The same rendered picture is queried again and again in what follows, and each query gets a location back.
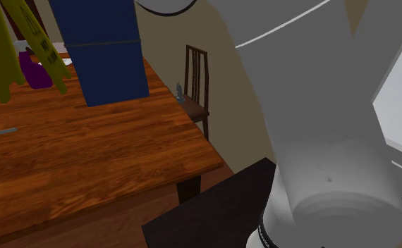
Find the dark wooden chair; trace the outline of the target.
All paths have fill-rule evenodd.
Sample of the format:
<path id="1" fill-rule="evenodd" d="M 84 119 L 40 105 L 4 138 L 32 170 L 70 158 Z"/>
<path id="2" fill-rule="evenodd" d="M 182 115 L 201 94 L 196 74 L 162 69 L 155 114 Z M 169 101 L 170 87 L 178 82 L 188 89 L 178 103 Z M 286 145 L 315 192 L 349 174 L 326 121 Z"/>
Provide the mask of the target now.
<path id="1" fill-rule="evenodd" d="M 202 131 L 209 140 L 209 64 L 207 52 L 185 46 L 183 110 L 194 123 L 202 122 Z"/>

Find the dark robot stand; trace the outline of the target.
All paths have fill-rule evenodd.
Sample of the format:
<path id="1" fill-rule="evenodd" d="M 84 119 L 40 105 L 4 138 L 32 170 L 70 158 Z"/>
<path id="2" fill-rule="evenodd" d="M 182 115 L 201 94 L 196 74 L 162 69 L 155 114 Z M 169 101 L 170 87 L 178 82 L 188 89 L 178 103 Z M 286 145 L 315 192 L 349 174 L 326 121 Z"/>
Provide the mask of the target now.
<path id="1" fill-rule="evenodd" d="M 148 248 L 245 248 L 276 164 L 263 158 L 142 226 Z"/>

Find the dark blue tall box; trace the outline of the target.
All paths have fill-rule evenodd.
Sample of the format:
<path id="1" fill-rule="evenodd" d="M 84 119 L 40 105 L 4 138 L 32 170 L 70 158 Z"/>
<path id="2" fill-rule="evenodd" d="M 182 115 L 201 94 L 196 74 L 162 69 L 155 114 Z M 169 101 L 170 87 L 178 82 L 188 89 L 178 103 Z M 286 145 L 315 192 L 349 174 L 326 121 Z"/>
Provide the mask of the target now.
<path id="1" fill-rule="evenodd" d="M 88 106 L 150 95 L 134 0 L 49 0 Z"/>

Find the wooden table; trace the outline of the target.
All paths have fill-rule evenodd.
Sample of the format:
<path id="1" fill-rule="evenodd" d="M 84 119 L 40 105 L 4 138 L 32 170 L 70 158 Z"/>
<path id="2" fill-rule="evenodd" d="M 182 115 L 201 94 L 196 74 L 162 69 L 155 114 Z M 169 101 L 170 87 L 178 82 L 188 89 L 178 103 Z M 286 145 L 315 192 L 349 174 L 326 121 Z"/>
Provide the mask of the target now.
<path id="1" fill-rule="evenodd" d="M 146 98 L 89 107 L 68 91 L 11 85 L 0 103 L 0 245 L 221 168 L 222 157 L 150 64 Z"/>

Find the purple spray bottle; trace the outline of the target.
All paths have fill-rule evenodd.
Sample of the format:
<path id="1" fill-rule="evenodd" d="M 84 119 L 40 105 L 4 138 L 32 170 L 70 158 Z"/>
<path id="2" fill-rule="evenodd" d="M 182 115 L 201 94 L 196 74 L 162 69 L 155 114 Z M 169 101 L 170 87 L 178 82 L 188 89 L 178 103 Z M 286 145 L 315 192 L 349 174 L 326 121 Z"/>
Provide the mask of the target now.
<path id="1" fill-rule="evenodd" d="M 49 74 L 42 65 L 32 61 L 28 51 L 20 51 L 18 59 L 21 71 L 32 89 L 52 87 L 53 82 Z"/>

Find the yellow wet floor sign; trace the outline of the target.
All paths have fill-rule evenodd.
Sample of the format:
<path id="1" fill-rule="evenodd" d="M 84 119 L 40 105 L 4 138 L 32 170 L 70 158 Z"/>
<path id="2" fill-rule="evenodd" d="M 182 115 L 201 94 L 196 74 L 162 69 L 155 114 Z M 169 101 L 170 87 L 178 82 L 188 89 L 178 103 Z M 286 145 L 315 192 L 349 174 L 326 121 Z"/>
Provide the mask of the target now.
<path id="1" fill-rule="evenodd" d="M 27 47 L 34 51 L 39 59 L 37 66 L 47 72 L 57 90 L 61 94 L 67 93 L 63 78 L 70 79 L 71 73 L 30 7 L 24 0 L 0 0 L 0 5 L 4 5 L 25 38 L 12 44 L 0 7 L 0 102 L 5 104 L 10 100 L 9 85 L 12 82 L 18 85 L 29 82 L 28 75 L 23 73 L 18 62 L 20 56 L 16 53 L 16 49 L 25 52 Z"/>

